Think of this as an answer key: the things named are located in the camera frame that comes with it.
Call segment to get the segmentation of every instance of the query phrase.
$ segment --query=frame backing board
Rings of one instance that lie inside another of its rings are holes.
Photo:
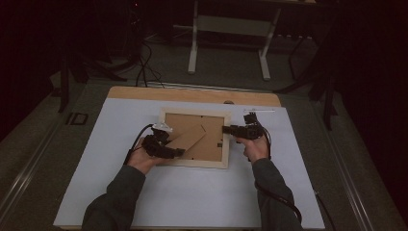
[[[160,122],[173,128],[170,140],[174,140],[191,128],[201,125],[206,135],[186,153],[166,165],[184,167],[228,168],[229,136],[222,133],[222,126],[229,126],[231,113],[182,108],[162,108]]]

